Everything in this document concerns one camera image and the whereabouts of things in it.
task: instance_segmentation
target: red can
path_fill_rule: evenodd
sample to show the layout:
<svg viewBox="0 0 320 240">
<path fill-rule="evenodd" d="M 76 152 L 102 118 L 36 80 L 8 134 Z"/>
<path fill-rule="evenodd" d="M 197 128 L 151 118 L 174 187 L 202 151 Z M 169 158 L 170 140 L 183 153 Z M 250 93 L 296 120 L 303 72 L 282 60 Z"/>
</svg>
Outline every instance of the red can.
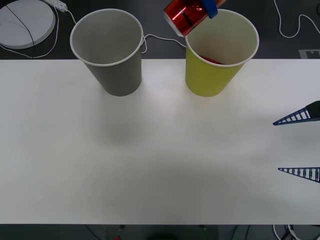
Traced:
<svg viewBox="0 0 320 240">
<path fill-rule="evenodd" d="M 164 17 L 180 37 L 185 37 L 208 17 L 201 0 L 174 0 L 164 9 Z"/>
</svg>

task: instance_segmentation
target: blue triangular bracket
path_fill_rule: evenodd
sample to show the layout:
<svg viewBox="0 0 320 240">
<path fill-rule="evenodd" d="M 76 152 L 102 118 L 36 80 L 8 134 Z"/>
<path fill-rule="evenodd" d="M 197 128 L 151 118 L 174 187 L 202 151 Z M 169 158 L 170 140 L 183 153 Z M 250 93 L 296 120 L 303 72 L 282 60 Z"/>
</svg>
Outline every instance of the blue triangular bracket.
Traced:
<svg viewBox="0 0 320 240">
<path fill-rule="evenodd" d="M 320 183 L 320 167 L 281 167 L 278 170 L 303 179 Z"/>
<path fill-rule="evenodd" d="M 313 120 L 310 117 L 310 114 L 306 107 L 291 113 L 288 116 L 285 116 L 278 121 L 275 121 L 273 125 L 285 125 L 285 124 L 296 124 L 296 123 L 304 123 L 304 122 L 312 122 Z"/>
</svg>

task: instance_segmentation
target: power strip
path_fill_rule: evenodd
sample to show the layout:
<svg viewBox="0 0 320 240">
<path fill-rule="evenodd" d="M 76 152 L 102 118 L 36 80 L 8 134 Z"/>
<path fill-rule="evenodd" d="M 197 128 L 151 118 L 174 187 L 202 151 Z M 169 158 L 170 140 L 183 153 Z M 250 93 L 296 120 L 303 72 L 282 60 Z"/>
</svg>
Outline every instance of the power strip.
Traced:
<svg viewBox="0 0 320 240">
<path fill-rule="evenodd" d="M 51 7 L 55 7 L 60 12 L 65 12 L 68 9 L 67 5 L 60 0 L 42 0 L 42 1 L 49 4 Z"/>
</svg>

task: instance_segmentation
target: white table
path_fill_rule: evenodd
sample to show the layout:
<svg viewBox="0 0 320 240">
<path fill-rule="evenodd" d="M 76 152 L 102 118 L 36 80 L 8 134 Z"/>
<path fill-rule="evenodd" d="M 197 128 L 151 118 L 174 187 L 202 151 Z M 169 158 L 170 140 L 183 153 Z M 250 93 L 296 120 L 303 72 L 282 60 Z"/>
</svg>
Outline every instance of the white table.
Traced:
<svg viewBox="0 0 320 240">
<path fill-rule="evenodd" d="M 0 224 L 318 224 L 320 60 L 251 60 L 218 96 L 143 60 L 126 97 L 78 60 L 0 61 Z"/>
</svg>

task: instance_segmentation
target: black cable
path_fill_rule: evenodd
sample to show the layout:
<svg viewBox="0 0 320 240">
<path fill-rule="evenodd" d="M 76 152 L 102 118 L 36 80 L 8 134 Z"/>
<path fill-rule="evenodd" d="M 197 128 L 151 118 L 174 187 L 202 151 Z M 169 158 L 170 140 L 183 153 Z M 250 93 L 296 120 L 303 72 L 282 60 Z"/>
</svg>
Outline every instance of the black cable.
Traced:
<svg viewBox="0 0 320 240">
<path fill-rule="evenodd" d="M 102 240 L 100 237 L 98 237 L 89 227 L 85 224 L 85 227 L 89 230 L 90 233 L 92 233 L 93 236 L 95 236 L 96 239 Z"/>
<path fill-rule="evenodd" d="M 249 234 L 249 230 L 250 230 L 251 225 L 248 226 L 248 228 L 246 229 L 246 233 L 245 233 L 245 238 L 244 240 L 248 239 L 248 234 Z"/>
<path fill-rule="evenodd" d="M 32 59 L 34 59 L 35 57 L 35 41 L 34 41 L 34 38 L 32 37 L 31 35 L 31 32 L 29 31 L 29 29 L 27 28 L 27 26 L 21 21 L 21 19 L 8 7 L 8 5 L 5 5 L 9 10 L 10 12 L 15 15 L 15 17 L 23 24 L 23 26 L 26 28 L 26 30 L 28 31 L 29 35 L 30 35 L 30 38 L 32 40 L 32 44 L 33 44 L 33 53 L 32 53 Z"/>
<path fill-rule="evenodd" d="M 231 235 L 231 240 L 233 240 L 233 239 L 234 239 L 234 235 L 235 235 L 235 233 L 236 233 L 236 231 L 237 231 L 238 227 L 239 227 L 239 225 L 236 225 L 236 226 L 234 227 L 234 229 L 233 229 L 233 231 L 232 231 L 232 235 Z"/>
<path fill-rule="evenodd" d="M 285 233 L 282 236 L 281 240 L 285 240 L 290 235 L 290 231 L 289 231 L 287 225 L 284 225 L 284 230 L 285 230 Z"/>
</svg>

